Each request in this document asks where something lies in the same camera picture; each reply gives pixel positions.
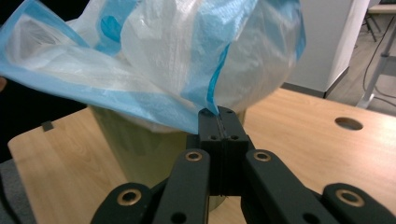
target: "cylindrical container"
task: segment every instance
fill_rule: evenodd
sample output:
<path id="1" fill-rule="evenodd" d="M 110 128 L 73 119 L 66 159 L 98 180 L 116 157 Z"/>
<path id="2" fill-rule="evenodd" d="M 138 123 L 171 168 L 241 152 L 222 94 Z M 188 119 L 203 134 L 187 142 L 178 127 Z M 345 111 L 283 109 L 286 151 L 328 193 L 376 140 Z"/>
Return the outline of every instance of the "cylindrical container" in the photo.
<path id="1" fill-rule="evenodd" d="M 186 149 L 187 133 L 154 133 L 109 109 L 90 106 L 121 170 L 130 182 L 154 187 L 171 173 L 177 155 Z M 245 112 L 238 114 L 243 122 Z M 209 209 L 225 197 L 210 197 Z"/>

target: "blue bag trim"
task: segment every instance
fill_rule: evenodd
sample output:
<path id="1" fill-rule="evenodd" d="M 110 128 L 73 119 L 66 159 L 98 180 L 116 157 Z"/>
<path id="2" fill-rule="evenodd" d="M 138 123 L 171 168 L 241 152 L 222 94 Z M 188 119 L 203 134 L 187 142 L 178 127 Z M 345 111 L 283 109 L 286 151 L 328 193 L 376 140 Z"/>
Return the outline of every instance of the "blue bag trim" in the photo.
<path id="1" fill-rule="evenodd" d="M 192 29 L 189 82 L 181 96 L 218 114 L 214 99 L 216 83 L 228 48 L 240 33 L 257 0 L 204 0 Z"/>
<path id="2" fill-rule="evenodd" d="M 301 56 L 304 53 L 304 49 L 306 46 L 304 20 L 303 20 L 303 15 L 301 14 L 301 12 L 299 13 L 299 17 L 300 17 L 300 21 L 301 21 L 301 30 L 300 30 L 300 35 L 298 36 L 299 41 L 297 42 L 297 46 L 296 46 L 296 60 L 297 61 L 300 60 Z"/>
<path id="3" fill-rule="evenodd" d="M 206 100 L 208 102 L 207 104 L 207 109 L 209 109 L 210 111 L 216 111 L 216 114 L 219 113 L 219 108 L 216 104 L 216 100 L 215 100 L 215 88 L 216 88 L 216 83 L 218 82 L 219 79 L 219 74 L 221 72 L 222 67 L 224 66 L 225 63 L 225 59 L 227 58 L 227 53 L 228 53 L 228 48 L 230 47 L 230 45 L 227 45 L 227 47 L 225 47 L 224 51 L 220 54 L 220 58 L 219 58 L 219 65 L 216 68 L 216 71 L 213 73 L 212 78 L 210 79 L 209 82 L 209 87 L 207 88 L 207 96 L 206 96 Z"/>
<path id="4" fill-rule="evenodd" d="M 107 0 L 96 22 L 99 42 L 95 49 L 107 54 L 116 55 L 120 52 L 120 33 L 129 14 L 134 10 L 138 0 Z"/>
<path id="5" fill-rule="evenodd" d="M 27 0 L 24 1 L 17 8 L 17 10 L 15 10 L 11 17 L 2 26 L 2 29 L 0 31 L 1 58 L 7 57 L 5 55 L 6 44 L 12 34 L 15 25 L 23 14 L 29 15 L 36 20 L 46 23 L 48 26 L 59 30 L 79 46 L 86 48 L 89 47 L 87 42 L 85 42 L 85 40 L 81 36 L 79 36 L 73 29 L 71 29 L 66 23 L 64 23 L 64 21 L 59 18 L 55 13 L 50 11 L 47 7 L 37 2 L 36 0 Z"/>
<path id="6" fill-rule="evenodd" d="M 26 70 L 17 65 L 0 61 L 0 73 L 22 85 L 88 105 L 97 105 L 112 109 L 126 115 L 134 116 L 159 123 L 161 125 L 180 129 L 188 133 L 198 133 L 198 112 L 201 108 L 191 108 L 190 111 L 172 96 L 163 93 L 111 91 L 87 87 L 65 82 L 57 77 Z M 153 106 L 142 108 L 141 105 L 151 103 Z M 171 117 L 163 113 L 165 108 L 183 111 Z"/>

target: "table surface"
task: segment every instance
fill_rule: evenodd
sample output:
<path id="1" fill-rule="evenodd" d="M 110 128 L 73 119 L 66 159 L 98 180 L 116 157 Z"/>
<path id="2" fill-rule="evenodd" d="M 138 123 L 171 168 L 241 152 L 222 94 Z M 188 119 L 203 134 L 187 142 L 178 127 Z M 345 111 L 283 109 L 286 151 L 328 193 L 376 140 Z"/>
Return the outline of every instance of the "table surface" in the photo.
<path id="1" fill-rule="evenodd" d="M 368 9 L 370 14 L 396 14 L 396 4 L 376 5 Z"/>
<path id="2" fill-rule="evenodd" d="M 353 118 L 362 129 L 338 126 Z M 98 205 L 126 182 L 89 109 L 9 142 L 38 223 L 89 223 Z M 275 152 L 310 189 L 343 182 L 365 190 L 396 214 L 396 118 L 277 90 L 247 111 L 256 148 Z M 239 198 L 210 213 L 209 223 L 244 223 Z"/>

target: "wall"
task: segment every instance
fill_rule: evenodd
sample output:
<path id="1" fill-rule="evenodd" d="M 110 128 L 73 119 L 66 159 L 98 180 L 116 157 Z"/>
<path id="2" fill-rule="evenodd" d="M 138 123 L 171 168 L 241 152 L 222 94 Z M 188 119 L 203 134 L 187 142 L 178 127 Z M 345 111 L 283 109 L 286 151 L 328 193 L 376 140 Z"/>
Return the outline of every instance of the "wall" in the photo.
<path id="1" fill-rule="evenodd" d="M 306 49 L 287 83 L 325 92 L 347 69 L 369 0 L 301 0 Z"/>

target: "white plastic bag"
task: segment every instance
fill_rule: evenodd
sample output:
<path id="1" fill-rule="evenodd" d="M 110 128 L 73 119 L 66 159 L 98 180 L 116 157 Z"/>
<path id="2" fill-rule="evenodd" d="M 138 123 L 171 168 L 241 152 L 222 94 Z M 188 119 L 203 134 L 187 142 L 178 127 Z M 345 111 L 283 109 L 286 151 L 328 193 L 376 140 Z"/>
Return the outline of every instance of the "white plastic bag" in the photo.
<path id="1" fill-rule="evenodd" d="M 297 0 L 92 0 L 66 24 L 25 1 L 0 31 L 0 73 L 36 90 L 197 133 L 284 81 L 304 49 Z"/>

